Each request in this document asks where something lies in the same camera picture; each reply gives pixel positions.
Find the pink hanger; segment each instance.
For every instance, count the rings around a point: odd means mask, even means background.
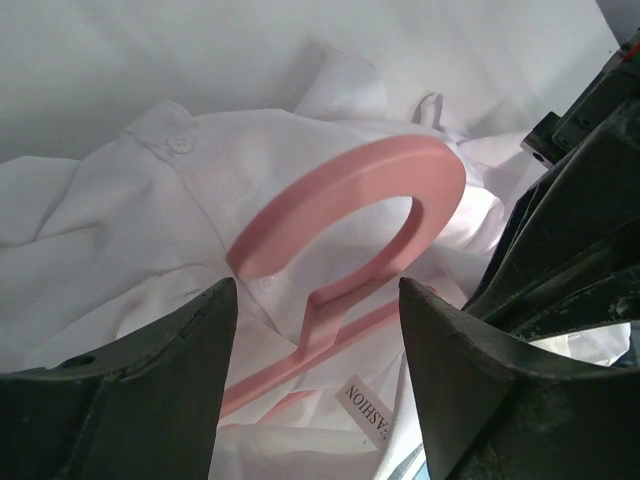
[[[341,326],[344,313],[427,249],[451,219],[464,186],[464,167],[444,143],[407,135],[339,155],[272,200],[227,255],[242,280],[282,270],[325,228],[366,205],[391,197],[413,198],[404,225],[375,258],[309,295],[296,351],[225,390],[221,418],[395,322],[398,307],[392,301]],[[291,394],[275,409],[308,394]]]

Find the white cloth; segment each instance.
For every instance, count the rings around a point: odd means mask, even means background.
[[[467,172],[460,207],[437,245],[405,272],[460,306],[505,221],[503,202],[484,186],[491,168],[483,172],[472,160],[500,154],[466,140],[456,122],[444,125],[452,116],[437,95],[423,102],[420,124],[385,120],[385,109],[375,68],[334,52],[293,114],[193,117],[165,101],[82,162],[22,157],[1,164],[0,368],[53,367],[175,310],[232,276],[228,248],[283,188],[337,154],[404,133],[441,138]],[[510,138],[508,158],[518,153],[519,137]],[[367,207],[284,271],[239,281],[227,385],[291,353],[307,295],[370,258],[408,206],[399,198]],[[345,321],[391,300],[396,289],[390,283]],[[402,351],[399,326],[385,328],[223,419],[211,478],[313,478],[314,471],[325,479],[384,478],[403,457],[398,452],[420,444]],[[334,399],[354,374],[396,405],[386,452]],[[286,394],[309,389],[317,392],[256,424]]]

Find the black machine part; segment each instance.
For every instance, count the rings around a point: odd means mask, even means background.
[[[0,479],[207,478],[235,283],[57,368],[0,375]]]

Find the white button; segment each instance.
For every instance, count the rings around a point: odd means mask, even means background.
[[[169,144],[169,148],[173,150],[174,153],[179,155],[184,155],[193,150],[193,147],[196,146],[196,140],[193,138],[193,135],[187,132],[178,133],[171,137],[167,143]]]

